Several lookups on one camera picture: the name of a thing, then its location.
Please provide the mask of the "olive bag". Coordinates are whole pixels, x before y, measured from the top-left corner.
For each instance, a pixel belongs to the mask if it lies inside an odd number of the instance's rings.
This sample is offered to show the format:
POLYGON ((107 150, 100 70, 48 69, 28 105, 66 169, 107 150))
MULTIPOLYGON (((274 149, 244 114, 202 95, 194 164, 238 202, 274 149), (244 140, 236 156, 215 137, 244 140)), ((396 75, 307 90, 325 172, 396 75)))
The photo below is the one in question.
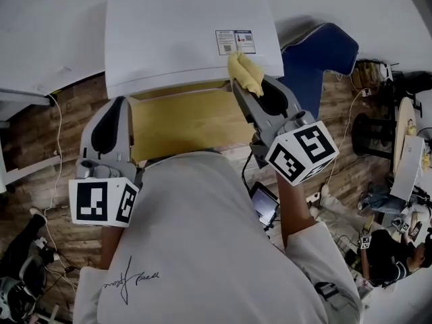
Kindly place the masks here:
POLYGON ((381 82, 380 63, 370 60, 358 60, 351 74, 357 89, 377 88, 381 82))

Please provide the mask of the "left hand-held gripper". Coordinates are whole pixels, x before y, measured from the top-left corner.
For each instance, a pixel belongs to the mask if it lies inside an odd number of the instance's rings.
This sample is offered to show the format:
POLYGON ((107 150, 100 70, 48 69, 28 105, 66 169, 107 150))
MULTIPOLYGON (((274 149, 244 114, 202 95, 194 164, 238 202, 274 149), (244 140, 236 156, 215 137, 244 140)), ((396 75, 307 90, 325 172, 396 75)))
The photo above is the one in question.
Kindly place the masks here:
POLYGON ((116 161, 77 161, 76 179, 69 181, 75 224, 129 226, 140 191, 138 168, 128 162, 133 145, 132 110, 125 97, 117 97, 105 103, 82 132, 80 152, 84 158, 101 159, 110 154, 116 161))

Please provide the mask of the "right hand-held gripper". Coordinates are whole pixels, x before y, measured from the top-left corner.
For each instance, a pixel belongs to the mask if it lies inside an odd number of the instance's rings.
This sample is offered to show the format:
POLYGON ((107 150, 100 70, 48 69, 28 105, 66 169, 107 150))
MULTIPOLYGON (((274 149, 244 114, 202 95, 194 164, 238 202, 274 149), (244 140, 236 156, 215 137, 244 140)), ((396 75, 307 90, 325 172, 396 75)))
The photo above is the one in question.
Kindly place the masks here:
POLYGON ((263 95, 242 88, 232 91, 256 134, 250 148, 259 167, 270 165, 290 185, 296 186, 325 169, 339 150, 322 121, 300 111, 294 93, 279 80, 264 75, 263 95))

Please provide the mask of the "round wooden table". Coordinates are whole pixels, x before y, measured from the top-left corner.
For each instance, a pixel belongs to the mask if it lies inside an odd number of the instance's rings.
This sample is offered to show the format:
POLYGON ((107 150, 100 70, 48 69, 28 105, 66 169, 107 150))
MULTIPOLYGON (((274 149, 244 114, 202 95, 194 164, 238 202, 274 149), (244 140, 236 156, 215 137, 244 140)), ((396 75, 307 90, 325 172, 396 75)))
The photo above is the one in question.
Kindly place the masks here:
POLYGON ((400 103, 397 119, 396 119, 396 131, 394 140, 394 165, 393 173, 396 174, 398 165, 402 157, 402 150, 404 147, 405 135, 408 133, 408 123, 412 122, 416 124, 416 117, 412 101, 408 97, 404 97, 400 103))

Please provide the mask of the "white router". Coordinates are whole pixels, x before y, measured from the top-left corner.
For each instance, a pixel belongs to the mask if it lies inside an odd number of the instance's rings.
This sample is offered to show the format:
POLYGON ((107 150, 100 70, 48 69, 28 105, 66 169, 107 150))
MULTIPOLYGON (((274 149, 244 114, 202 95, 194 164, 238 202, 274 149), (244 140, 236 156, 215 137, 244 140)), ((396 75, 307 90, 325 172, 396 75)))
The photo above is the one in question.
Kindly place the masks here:
POLYGON ((387 82, 388 80, 394 81, 391 65, 387 63, 379 64, 379 75, 381 82, 387 82))

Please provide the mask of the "yellow cloth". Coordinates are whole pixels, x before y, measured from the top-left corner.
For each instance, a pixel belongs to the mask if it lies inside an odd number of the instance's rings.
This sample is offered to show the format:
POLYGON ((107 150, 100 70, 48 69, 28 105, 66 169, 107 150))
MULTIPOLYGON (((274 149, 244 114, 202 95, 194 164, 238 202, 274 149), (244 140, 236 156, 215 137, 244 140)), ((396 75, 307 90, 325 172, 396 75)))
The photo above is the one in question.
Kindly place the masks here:
POLYGON ((230 54, 227 59, 227 70, 231 83, 236 80, 241 88, 257 97, 264 95, 262 82, 265 73, 247 55, 240 51, 230 54))

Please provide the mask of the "person's white shirt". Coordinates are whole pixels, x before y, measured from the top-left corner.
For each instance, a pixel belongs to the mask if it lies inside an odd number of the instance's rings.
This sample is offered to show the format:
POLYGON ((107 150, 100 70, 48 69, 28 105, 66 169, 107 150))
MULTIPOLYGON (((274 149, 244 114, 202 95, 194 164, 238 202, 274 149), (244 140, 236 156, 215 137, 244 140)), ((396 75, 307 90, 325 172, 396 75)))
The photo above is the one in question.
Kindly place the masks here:
POLYGON ((151 163, 108 270, 80 271, 73 324, 361 324, 354 280, 316 222, 284 252, 223 155, 151 163))

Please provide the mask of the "person's right forearm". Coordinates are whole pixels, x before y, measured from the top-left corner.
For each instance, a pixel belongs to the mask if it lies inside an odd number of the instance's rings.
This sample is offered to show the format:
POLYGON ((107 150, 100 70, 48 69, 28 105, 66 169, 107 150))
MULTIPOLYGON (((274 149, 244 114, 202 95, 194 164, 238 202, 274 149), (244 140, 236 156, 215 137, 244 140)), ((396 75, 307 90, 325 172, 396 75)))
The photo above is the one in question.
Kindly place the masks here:
POLYGON ((277 188, 280 201, 281 236, 284 252, 286 252, 288 238, 291 235, 312 227, 317 222, 309 211, 302 184, 292 186, 283 177, 277 175, 277 188))

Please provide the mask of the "white box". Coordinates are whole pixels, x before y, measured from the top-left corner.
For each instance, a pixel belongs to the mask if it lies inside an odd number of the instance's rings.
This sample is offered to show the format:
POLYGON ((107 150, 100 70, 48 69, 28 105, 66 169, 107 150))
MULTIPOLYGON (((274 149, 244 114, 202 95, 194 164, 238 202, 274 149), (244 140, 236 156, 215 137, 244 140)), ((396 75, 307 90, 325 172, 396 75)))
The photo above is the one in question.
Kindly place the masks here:
POLYGON ((394 178, 390 194, 399 199, 409 201, 417 178, 421 177, 423 152, 425 150, 424 139, 418 136, 406 136, 402 158, 394 178))

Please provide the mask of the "person's left forearm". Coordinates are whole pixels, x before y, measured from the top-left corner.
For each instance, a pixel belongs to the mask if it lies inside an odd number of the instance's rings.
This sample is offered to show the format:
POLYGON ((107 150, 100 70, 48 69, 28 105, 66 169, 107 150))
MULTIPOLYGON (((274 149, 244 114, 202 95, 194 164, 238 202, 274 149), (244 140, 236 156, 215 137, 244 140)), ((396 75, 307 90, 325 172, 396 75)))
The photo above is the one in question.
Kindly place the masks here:
POLYGON ((123 227, 104 226, 101 229, 101 257, 99 268, 108 270, 121 239, 123 227))

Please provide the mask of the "yellow table with black base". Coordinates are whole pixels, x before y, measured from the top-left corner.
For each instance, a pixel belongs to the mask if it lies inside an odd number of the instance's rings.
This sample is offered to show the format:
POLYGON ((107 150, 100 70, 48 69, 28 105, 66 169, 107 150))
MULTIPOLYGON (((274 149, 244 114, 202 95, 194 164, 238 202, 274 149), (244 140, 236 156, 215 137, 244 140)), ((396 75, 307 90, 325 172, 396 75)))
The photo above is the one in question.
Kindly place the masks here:
POLYGON ((135 161, 250 142, 254 134, 228 81, 162 88, 128 101, 135 161))

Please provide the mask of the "white desk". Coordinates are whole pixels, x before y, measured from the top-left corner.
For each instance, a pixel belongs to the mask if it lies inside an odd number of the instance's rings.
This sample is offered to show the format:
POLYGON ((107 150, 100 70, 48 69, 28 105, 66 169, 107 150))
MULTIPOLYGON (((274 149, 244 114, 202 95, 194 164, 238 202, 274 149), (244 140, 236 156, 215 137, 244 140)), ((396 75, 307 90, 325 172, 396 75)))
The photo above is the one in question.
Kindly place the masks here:
POLYGON ((33 173, 36 173, 46 167, 62 164, 63 157, 62 157, 62 151, 59 143, 59 137, 60 137, 61 125, 62 125, 62 113, 61 113, 60 106, 57 102, 57 99, 52 94, 48 94, 48 97, 42 97, 42 96, 38 96, 37 94, 32 94, 30 92, 7 90, 7 89, 0 88, 0 101, 13 102, 13 103, 29 103, 31 105, 40 105, 40 106, 50 105, 51 107, 56 106, 59 112, 59 127, 57 133, 58 151, 57 151, 57 155, 55 155, 54 157, 45 159, 38 163, 34 163, 22 169, 15 168, 11 171, 8 171, 6 169, 5 159, 3 156, 3 150, 2 150, 1 140, 0 140, 0 194, 3 194, 7 192, 7 187, 12 183, 22 178, 25 178, 33 173))

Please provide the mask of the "black screen device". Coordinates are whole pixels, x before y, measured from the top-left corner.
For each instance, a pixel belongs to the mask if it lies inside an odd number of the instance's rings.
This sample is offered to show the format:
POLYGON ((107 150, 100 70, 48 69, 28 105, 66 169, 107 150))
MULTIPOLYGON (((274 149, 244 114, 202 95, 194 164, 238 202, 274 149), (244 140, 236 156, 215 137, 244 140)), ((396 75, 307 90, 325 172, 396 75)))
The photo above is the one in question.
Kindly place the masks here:
POLYGON ((253 209, 257 213, 261 224, 264 225, 265 230, 272 228, 279 208, 276 195, 260 182, 254 183, 249 195, 253 209))

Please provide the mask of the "black round stool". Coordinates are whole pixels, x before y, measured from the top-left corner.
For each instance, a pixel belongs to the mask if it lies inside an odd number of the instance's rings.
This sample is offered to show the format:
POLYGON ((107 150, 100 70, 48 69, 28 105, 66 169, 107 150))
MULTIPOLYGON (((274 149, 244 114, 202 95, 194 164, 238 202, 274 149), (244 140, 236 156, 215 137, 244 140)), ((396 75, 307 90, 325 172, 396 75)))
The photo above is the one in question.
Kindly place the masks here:
POLYGON ((366 113, 359 113, 352 124, 351 141, 357 156, 371 155, 382 159, 391 159, 394 155, 394 141, 396 137, 395 119, 370 118, 366 113), (373 148, 374 140, 389 146, 388 151, 373 148))

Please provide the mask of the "white microwave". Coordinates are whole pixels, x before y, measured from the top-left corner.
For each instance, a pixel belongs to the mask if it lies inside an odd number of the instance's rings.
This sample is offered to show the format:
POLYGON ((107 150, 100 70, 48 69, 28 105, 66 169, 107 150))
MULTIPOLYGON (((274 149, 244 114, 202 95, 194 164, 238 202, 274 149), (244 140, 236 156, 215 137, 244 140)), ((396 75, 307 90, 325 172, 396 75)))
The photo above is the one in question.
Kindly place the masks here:
POLYGON ((110 99, 227 80, 240 51, 268 76, 283 61, 267 0, 109 0, 105 83, 110 99))

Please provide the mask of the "blue chair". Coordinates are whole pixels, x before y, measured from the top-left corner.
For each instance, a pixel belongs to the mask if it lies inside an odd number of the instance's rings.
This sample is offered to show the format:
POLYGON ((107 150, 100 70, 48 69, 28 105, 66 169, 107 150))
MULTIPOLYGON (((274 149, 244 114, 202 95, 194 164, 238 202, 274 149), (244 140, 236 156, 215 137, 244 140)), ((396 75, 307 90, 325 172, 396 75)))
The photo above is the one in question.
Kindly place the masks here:
POLYGON ((281 50, 284 75, 278 80, 317 119, 324 72, 350 75, 358 50, 358 43, 339 26, 319 24, 281 50))

